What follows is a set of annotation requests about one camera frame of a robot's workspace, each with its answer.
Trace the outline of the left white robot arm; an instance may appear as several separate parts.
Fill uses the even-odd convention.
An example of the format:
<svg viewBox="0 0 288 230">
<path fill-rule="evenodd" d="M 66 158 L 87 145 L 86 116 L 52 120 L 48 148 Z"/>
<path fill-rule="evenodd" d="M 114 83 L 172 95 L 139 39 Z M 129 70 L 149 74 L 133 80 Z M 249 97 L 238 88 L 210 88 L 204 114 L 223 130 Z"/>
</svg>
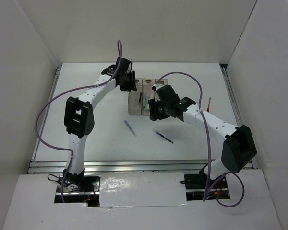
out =
<svg viewBox="0 0 288 230">
<path fill-rule="evenodd" d="M 72 154 L 66 163 L 63 176 L 74 191 L 80 191 L 85 186 L 84 151 L 87 137 L 95 125 L 94 109 L 117 86 L 121 91 L 137 90 L 130 59 L 117 58 L 115 64 L 101 72 L 92 87 L 80 96 L 69 97 L 66 101 L 64 125 L 68 133 L 68 148 L 72 150 Z"/>
</svg>

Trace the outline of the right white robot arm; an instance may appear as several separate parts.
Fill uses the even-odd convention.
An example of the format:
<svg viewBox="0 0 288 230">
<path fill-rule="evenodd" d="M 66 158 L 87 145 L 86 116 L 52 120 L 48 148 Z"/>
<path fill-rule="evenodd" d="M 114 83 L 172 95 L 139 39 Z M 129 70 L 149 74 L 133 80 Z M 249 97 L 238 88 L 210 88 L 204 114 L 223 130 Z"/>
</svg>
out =
<svg viewBox="0 0 288 230">
<path fill-rule="evenodd" d="M 210 188 L 216 179 L 225 173 L 238 173 L 257 154 L 252 132 L 249 127 L 227 123 L 199 107 L 194 100 L 179 98 L 170 85 L 154 84 L 152 90 L 158 99 L 148 101 L 152 121 L 174 117 L 182 122 L 208 131 L 209 137 L 222 144 L 219 156 L 211 162 L 210 169 L 204 167 L 200 183 Z"/>
</svg>

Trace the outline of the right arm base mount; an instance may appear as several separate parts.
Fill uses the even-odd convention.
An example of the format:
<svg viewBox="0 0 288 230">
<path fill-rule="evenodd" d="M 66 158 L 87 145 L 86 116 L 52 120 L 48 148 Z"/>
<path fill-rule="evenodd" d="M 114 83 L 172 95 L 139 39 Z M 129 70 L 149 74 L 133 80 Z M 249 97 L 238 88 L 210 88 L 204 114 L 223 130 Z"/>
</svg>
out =
<svg viewBox="0 0 288 230">
<path fill-rule="evenodd" d="M 204 174 L 203 170 L 198 173 L 185 174 L 184 179 L 180 181 L 181 184 L 185 186 L 185 189 L 190 191 L 200 191 L 204 192 L 206 188 L 207 176 Z M 217 182 L 211 190 L 226 190 L 228 188 L 225 179 L 221 179 Z"/>
</svg>

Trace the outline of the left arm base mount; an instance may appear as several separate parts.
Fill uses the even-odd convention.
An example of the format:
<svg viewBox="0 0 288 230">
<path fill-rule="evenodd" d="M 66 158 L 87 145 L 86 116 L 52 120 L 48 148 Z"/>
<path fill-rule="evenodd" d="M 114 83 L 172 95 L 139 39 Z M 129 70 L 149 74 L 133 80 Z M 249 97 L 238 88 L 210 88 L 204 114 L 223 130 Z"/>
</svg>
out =
<svg viewBox="0 0 288 230">
<path fill-rule="evenodd" d="M 85 176 L 77 184 L 66 179 L 63 187 L 62 177 L 49 174 L 48 179 L 57 184 L 54 203 L 84 203 L 88 207 L 100 206 L 100 176 Z"/>
</svg>

